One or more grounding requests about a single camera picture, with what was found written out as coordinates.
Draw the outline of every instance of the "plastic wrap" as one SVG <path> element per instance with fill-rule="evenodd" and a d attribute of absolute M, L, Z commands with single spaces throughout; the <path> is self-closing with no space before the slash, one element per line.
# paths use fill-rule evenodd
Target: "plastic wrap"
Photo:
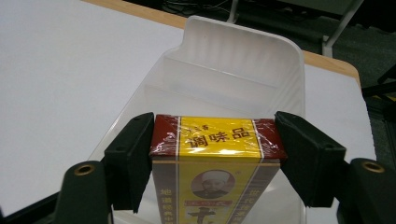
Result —
<path fill-rule="evenodd" d="M 287 158 L 273 119 L 170 115 L 150 156 L 163 224 L 241 223 Z"/>

